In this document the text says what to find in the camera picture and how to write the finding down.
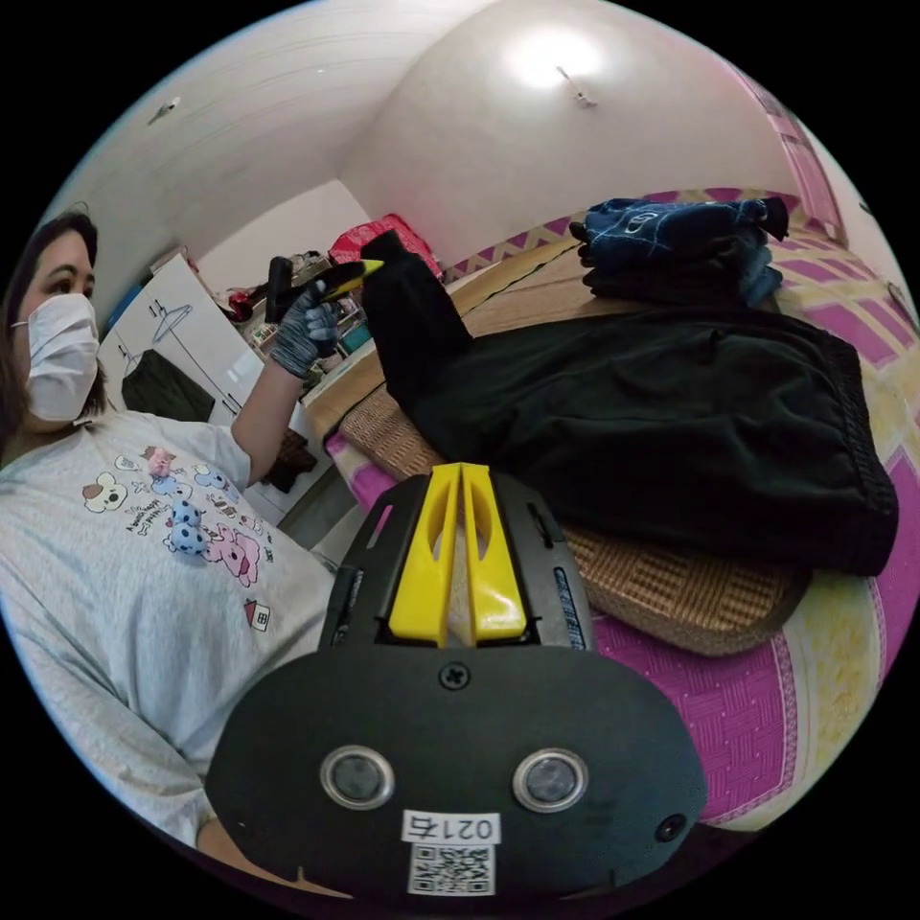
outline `cartoon print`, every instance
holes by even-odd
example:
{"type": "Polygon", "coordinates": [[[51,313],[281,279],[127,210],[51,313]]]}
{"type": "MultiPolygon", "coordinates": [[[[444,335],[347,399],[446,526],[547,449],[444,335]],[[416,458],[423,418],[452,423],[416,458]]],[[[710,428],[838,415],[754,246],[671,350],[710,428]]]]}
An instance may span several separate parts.
{"type": "Polygon", "coordinates": [[[117,511],[126,498],[127,489],[110,472],[101,473],[92,485],[83,486],[83,503],[94,515],[117,511]]]}
{"type": "Polygon", "coordinates": [[[177,498],[180,501],[192,497],[192,487],[187,486],[184,482],[179,482],[173,475],[153,476],[151,489],[157,495],[168,495],[171,498],[177,498]]]}
{"type": "Polygon", "coordinates": [[[226,493],[227,497],[236,504],[240,500],[240,493],[234,488],[233,484],[223,473],[212,470],[207,464],[198,463],[192,467],[195,470],[195,482],[206,489],[214,486],[226,493]]]}
{"type": "Polygon", "coordinates": [[[246,611],[246,619],[249,625],[260,633],[268,629],[268,617],[271,616],[271,610],[265,604],[258,604],[256,601],[246,601],[243,604],[246,611]]]}
{"type": "Polygon", "coordinates": [[[180,552],[187,556],[203,556],[208,547],[210,534],[201,526],[201,512],[185,499],[177,499],[172,506],[172,515],[166,521],[170,534],[163,540],[171,553],[180,552]]]}
{"type": "Polygon", "coordinates": [[[248,527],[254,534],[258,534],[259,536],[263,533],[262,522],[257,517],[240,515],[240,524],[242,524],[243,527],[248,527]]]}
{"type": "Polygon", "coordinates": [[[175,459],[175,454],[169,453],[165,448],[156,448],[148,458],[150,475],[157,479],[165,479],[170,474],[170,466],[175,459]]]}
{"type": "Polygon", "coordinates": [[[162,451],[162,457],[163,457],[164,460],[166,460],[167,463],[171,463],[171,462],[175,459],[175,454],[174,454],[174,453],[169,453],[168,451],[163,450],[163,448],[147,448],[147,449],[141,454],[141,456],[142,456],[145,460],[147,460],[147,461],[149,462],[150,459],[153,457],[154,454],[156,454],[156,452],[157,452],[158,450],[159,450],[159,451],[162,451]]]}
{"type": "Polygon", "coordinates": [[[137,534],[138,537],[145,537],[150,532],[150,526],[161,515],[169,511],[169,506],[164,504],[158,498],[153,499],[146,505],[131,505],[125,508],[125,514],[131,516],[131,523],[125,529],[130,534],[137,534]]]}
{"type": "Polygon", "coordinates": [[[259,580],[260,552],[260,545],[251,537],[218,524],[218,538],[208,543],[204,558],[209,563],[224,563],[243,587],[251,587],[259,580]]]}
{"type": "Polygon", "coordinates": [[[213,495],[208,494],[208,501],[210,501],[222,515],[226,515],[231,520],[237,516],[237,509],[223,498],[215,498],[213,495]]]}
{"type": "Polygon", "coordinates": [[[133,460],[129,460],[127,457],[116,457],[115,469],[120,470],[121,472],[141,471],[141,468],[133,460]]]}

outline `face mask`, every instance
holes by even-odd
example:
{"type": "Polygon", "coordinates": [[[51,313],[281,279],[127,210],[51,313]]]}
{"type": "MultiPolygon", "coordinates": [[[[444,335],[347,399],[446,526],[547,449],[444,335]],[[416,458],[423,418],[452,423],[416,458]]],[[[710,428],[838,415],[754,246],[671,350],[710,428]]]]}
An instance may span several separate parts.
{"type": "Polygon", "coordinates": [[[75,422],[96,381],[96,313],[82,294],[46,300],[13,327],[29,327],[29,409],[44,422],[75,422]]]}

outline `gloved hand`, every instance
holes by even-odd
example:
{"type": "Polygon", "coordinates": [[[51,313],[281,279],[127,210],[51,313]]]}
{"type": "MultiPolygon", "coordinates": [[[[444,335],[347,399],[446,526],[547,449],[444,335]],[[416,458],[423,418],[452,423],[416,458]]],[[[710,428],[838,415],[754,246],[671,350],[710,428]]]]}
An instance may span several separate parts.
{"type": "Polygon", "coordinates": [[[289,374],[303,380],[313,363],[329,357],[338,343],[332,304],[321,304],[326,283],[317,278],[291,304],[281,321],[271,356],[289,374]]]}

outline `qr code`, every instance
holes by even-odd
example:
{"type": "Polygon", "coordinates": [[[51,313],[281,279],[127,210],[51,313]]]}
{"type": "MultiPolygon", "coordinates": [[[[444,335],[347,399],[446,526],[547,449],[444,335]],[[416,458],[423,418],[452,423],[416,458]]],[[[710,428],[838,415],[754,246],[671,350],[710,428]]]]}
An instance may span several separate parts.
{"type": "Polygon", "coordinates": [[[454,898],[495,894],[495,848],[413,843],[409,894],[454,898]]]}

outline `floor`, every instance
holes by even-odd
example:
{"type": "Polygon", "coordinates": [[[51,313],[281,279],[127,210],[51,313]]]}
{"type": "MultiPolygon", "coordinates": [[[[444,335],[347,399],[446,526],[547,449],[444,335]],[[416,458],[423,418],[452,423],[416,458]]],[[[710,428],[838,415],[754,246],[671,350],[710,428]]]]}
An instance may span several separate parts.
{"type": "MultiPolygon", "coordinates": [[[[324,541],[338,524],[352,512],[357,512],[350,520],[354,523],[354,532],[360,526],[360,510],[354,496],[349,492],[345,480],[335,467],[323,476],[320,481],[307,493],[307,498],[302,501],[294,511],[282,522],[280,529],[294,542],[307,549],[313,549],[319,542],[324,541]]],[[[325,553],[335,562],[340,562],[338,557],[325,553]]]]}
{"type": "Polygon", "coordinates": [[[341,564],[364,522],[364,517],[364,512],[356,505],[312,549],[334,563],[341,564]]]}

